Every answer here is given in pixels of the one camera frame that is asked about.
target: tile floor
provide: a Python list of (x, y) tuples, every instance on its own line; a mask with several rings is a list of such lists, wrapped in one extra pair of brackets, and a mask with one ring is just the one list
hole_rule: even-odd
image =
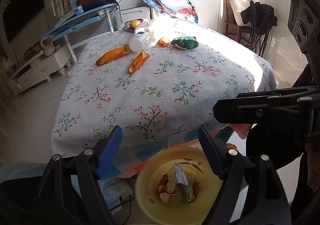
[[(283, 78), (275, 72), (279, 88), (289, 88)], [(0, 166), (12, 162), (47, 163), (51, 156), (50, 137), (53, 121), (68, 78), (58, 73), (52, 75), (51, 82), (42, 82), (37, 87), (29, 89), (24, 95), (5, 98), (0, 102)], [(245, 140), (241, 140), (236, 133), (230, 140), (245, 154)], [(289, 201), (293, 199), (298, 179), (299, 159), (278, 171), (284, 184)], [(238, 198), (233, 220), (242, 211), (246, 189)], [(129, 212), (124, 206), (123, 211), (115, 215), (121, 221), (123, 215)], [(132, 209), (135, 210), (127, 224), (150, 224), (136, 201)]]
[(0, 103), (0, 153), (12, 162), (47, 163), (50, 137), (68, 78), (58, 73), (23, 95)]

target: white tv cabinet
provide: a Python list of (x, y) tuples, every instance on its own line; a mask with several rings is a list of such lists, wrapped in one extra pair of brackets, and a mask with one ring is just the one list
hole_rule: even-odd
[(70, 67), (70, 53), (67, 46), (63, 46), (49, 57), (40, 52), (21, 66), (7, 80), (7, 84), (17, 95), (39, 82), (50, 81), (50, 75), (54, 72), (59, 71), (61, 75), (64, 75), (64, 66)]

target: television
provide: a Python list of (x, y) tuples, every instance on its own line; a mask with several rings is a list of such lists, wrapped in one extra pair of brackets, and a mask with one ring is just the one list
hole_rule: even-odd
[(11, 0), (2, 15), (8, 42), (42, 9), (44, 0)]

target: wooden chair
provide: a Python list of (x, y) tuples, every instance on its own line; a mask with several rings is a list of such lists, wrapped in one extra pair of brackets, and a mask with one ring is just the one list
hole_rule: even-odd
[[(237, 25), (236, 21), (229, 21), (229, 5), (228, 5), (228, 0), (225, 0), (225, 4), (226, 4), (226, 30), (225, 30), (225, 36), (227, 37), (228, 35), (236, 35), (236, 41), (238, 43), (240, 43), (241, 39), (243, 39), (244, 41), (247, 42), (247, 45), (245, 45), (246, 47), (249, 47), (249, 40), (245, 39), (244, 37), (242, 37), (242, 33), (246, 33), (246, 34), (251, 34), (251, 27), (240, 27)], [(234, 28), (236, 28), (236, 33), (229, 33), (228, 29), (229, 29), (229, 25), (233, 26)]]

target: blue gripper pad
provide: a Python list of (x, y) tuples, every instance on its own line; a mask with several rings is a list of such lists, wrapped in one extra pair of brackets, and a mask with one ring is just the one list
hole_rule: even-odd
[(112, 165), (112, 161), (116, 156), (122, 141), (122, 129), (119, 126), (115, 126), (106, 141), (108, 142), (105, 143), (106, 145), (104, 146), (104, 149), (102, 148), (100, 156), (98, 156), (98, 168), (96, 175), (100, 179), (108, 173)]

